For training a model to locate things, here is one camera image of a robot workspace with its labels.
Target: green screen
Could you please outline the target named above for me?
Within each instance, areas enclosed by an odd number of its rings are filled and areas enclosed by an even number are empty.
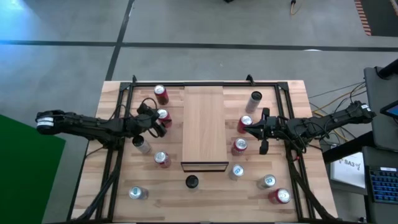
[[[42,223],[64,145],[0,115],[1,223]]]

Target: screen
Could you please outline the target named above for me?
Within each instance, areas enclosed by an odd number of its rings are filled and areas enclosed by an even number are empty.
[[[392,108],[388,109],[387,112],[398,116],[398,105],[395,105]]]

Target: can lid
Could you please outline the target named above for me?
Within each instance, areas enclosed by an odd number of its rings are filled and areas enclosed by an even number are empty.
[[[262,94],[259,91],[254,91],[251,93],[251,98],[259,101],[262,99]]]
[[[276,183],[276,178],[273,175],[266,175],[264,177],[264,183],[270,187],[274,186]]]
[[[244,140],[243,138],[238,138],[235,141],[235,145],[238,149],[245,149],[248,147],[248,143],[246,142],[246,140]]]
[[[159,109],[157,110],[157,113],[159,114],[160,119],[164,119],[167,117],[167,110]]]
[[[279,189],[278,198],[281,202],[287,203],[290,201],[290,194],[286,189]]]
[[[189,175],[185,180],[185,184],[187,185],[187,187],[194,189],[195,187],[198,186],[199,179],[195,175]]]
[[[132,144],[136,147],[142,146],[144,143],[144,137],[138,135],[132,139]]]
[[[137,198],[139,198],[139,197],[141,196],[141,194],[142,194],[142,190],[141,190],[141,188],[139,188],[139,187],[137,187],[137,186],[132,187],[132,188],[130,189],[130,192],[129,192],[129,196],[130,196],[132,199],[137,199]]]
[[[243,176],[243,166],[236,164],[232,168],[232,172],[234,173],[235,176],[241,177]]]
[[[155,86],[155,93],[156,94],[162,94],[162,93],[164,93],[164,90],[165,90],[165,88],[162,85]]]
[[[164,162],[166,160],[166,153],[165,152],[156,152],[155,154],[155,161],[156,162]]]
[[[253,119],[251,119],[251,117],[250,117],[249,115],[244,115],[244,116],[241,118],[241,121],[242,121],[242,123],[243,123],[244,125],[250,125],[250,124],[253,123]]]

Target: red can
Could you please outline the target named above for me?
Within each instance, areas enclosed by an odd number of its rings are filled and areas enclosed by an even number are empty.
[[[239,119],[239,122],[238,122],[238,128],[237,128],[238,132],[242,133],[242,134],[246,133],[246,131],[243,128],[246,125],[250,125],[252,123],[253,123],[253,119],[251,119],[251,117],[249,115],[242,116],[241,119]]]
[[[238,138],[232,144],[231,153],[234,156],[240,156],[248,148],[248,142],[243,138]]]
[[[155,153],[155,162],[159,164],[161,168],[168,168],[172,164],[169,155],[167,152],[156,152]]]
[[[166,105],[169,102],[166,88],[162,85],[155,86],[155,96],[160,105]]]
[[[290,201],[290,194],[286,189],[280,188],[268,194],[268,199],[271,203],[288,203]]]
[[[158,120],[164,124],[166,128],[169,128],[172,126],[172,118],[170,117],[169,112],[164,109],[157,110],[157,113],[159,114]]]

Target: wooden table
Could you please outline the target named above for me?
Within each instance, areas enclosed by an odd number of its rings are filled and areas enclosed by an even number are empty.
[[[290,96],[294,107],[295,117],[310,117],[311,109],[308,102],[304,82],[301,80],[288,81]],[[116,106],[120,82],[105,82],[99,101],[97,117],[108,119]],[[285,158],[283,141],[271,139],[267,155],[259,155],[260,143],[249,134],[239,134],[236,131],[238,119],[245,114],[244,108],[252,91],[256,89],[263,95],[257,111],[253,114],[254,122],[261,118],[261,110],[268,107],[271,116],[278,115],[275,91],[271,87],[231,87],[225,86],[225,128],[227,148],[237,137],[248,140],[248,149],[243,156],[232,156],[228,150],[229,167],[226,172],[194,173],[199,178],[198,189],[194,192],[185,186],[185,179],[192,173],[184,173],[180,162],[182,160],[183,133],[183,101],[184,87],[168,87],[170,101],[163,108],[172,117],[173,125],[168,129],[164,138],[152,138],[149,133],[143,136],[150,142],[152,152],[141,154],[126,141],[124,147],[121,176],[116,199],[114,222],[293,222],[297,220],[293,200],[285,205],[273,205],[267,199],[270,190],[259,190],[256,181],[266,174],[276,176],[276,187],[284,187],[292,193],[289,170]],[[133,91],[131,113],[137,114],[136,109],[146,97],[154,97],[153,88],[139,87]],[[101,147],[97,141],[88,146],[88,153]],[[161,169],[154,162],[154,153],[166,151],[172,160],[168,169]],[[98,193],[103,176],[106,149],[90,155],[84,164],[80,185],[73,208],[72,218],[78,217],[92,202]],[[322,153],[315,148],[308,148],[304,154],[305,165],[310,182],[311,191],[320,203],[337,217],[333,196],[331,194],[328,176],[323,163]],[[228,171],[233,164],[244,167],[244,176],[238,181],[228,178]],[[129,189],[138,185],[149,190],[147,200],[133,200],[129,198]],[[108,212],[109,194],[105,198],[103,215]],[[305,197],[300,189],[305,217],[307,206]]]

